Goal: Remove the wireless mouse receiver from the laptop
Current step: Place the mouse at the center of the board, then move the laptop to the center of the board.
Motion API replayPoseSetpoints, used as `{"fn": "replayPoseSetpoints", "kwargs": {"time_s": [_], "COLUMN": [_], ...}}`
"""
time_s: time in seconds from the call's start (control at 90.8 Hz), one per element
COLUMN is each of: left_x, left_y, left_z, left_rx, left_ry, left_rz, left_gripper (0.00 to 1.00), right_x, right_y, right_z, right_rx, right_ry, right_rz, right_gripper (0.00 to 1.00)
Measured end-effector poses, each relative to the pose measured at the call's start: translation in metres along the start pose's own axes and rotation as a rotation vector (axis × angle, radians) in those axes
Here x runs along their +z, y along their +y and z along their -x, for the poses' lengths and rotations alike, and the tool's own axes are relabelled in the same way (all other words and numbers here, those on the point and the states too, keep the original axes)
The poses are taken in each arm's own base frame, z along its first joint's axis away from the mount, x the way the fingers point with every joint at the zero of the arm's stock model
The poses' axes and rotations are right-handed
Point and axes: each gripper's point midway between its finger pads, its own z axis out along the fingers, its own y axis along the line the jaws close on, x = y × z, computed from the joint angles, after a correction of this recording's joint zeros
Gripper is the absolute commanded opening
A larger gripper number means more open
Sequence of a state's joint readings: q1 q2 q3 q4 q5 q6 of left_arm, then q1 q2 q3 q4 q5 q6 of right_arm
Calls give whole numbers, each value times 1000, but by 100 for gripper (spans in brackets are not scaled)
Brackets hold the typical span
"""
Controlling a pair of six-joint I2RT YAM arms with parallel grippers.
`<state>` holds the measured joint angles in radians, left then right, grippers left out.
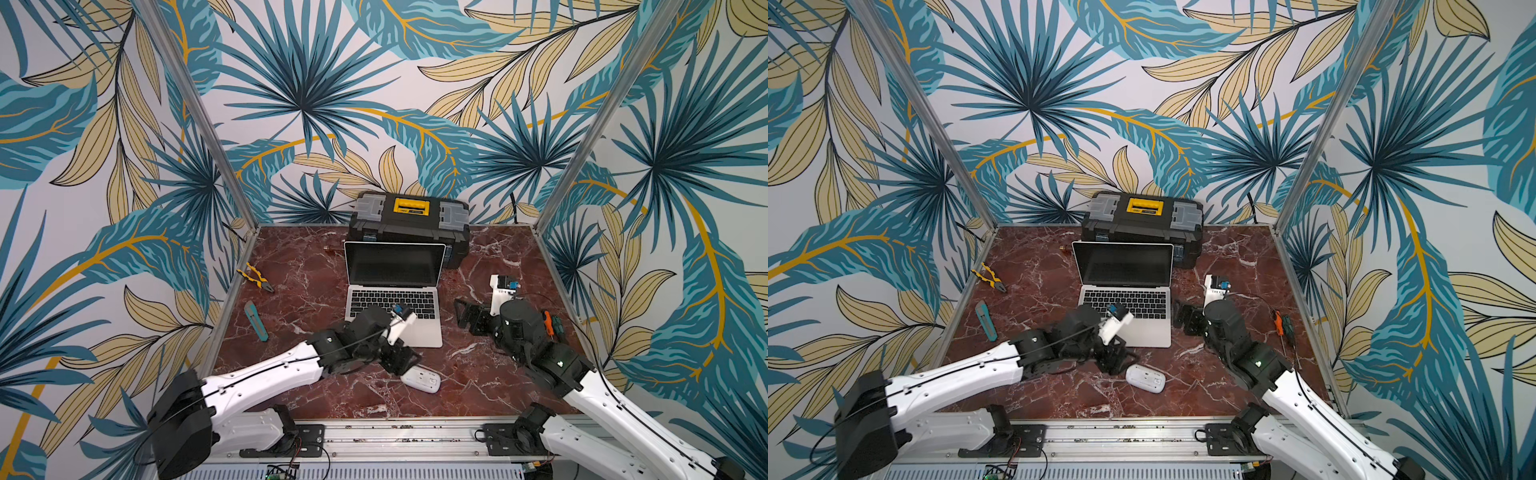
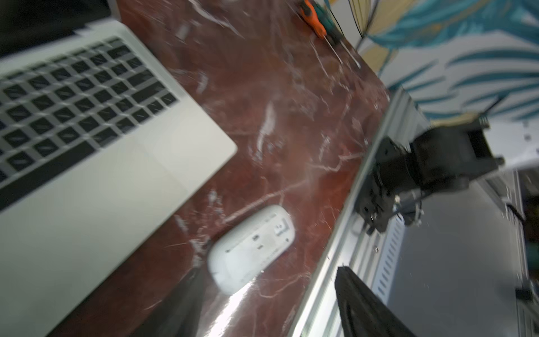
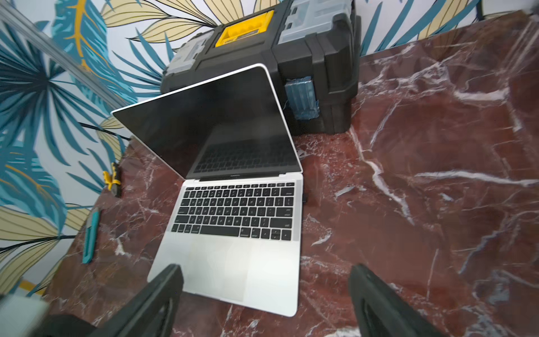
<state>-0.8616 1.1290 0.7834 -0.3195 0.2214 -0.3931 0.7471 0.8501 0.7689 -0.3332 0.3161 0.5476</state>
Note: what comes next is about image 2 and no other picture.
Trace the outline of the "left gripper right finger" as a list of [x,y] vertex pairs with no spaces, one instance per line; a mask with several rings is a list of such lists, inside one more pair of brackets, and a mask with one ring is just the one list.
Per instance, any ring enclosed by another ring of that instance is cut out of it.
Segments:
[[344,336],[415,337],[348,266],[337,269],[335,292]]

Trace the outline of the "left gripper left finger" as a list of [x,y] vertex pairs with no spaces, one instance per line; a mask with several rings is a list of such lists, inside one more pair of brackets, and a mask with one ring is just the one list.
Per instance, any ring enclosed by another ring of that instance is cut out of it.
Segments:
[[196,336],[206,293],[207,272],[188,272],[132,336]]

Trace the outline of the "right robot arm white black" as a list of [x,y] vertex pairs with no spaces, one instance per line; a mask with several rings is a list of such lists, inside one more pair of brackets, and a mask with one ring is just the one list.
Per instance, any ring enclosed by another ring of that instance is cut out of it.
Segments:
[[408,153],[389,165],[394,195],[420,189],[426,195],[456,192],[494,171],[538,163],[538,120],[516,122],[479,117],[426,130]]

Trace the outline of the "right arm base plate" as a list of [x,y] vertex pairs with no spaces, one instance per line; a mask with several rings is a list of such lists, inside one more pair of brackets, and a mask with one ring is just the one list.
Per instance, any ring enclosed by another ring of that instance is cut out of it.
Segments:
[[375,232],[385,233],[395,216],[403,220],[406,226],[414,224],[419,216],[419,201],[395,200],[403,193],[420,188],[413,154],[385,137],[375,151],[374,160],[354,207],[364,220],[368,236]]

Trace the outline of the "white wireless mouse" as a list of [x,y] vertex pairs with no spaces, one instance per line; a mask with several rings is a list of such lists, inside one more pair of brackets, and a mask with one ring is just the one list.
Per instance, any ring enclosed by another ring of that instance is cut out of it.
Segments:
[[237,293],[269,267],[294,242],[291,215],[270,205],[248,217],[215,242],[207,266],[220,291]]

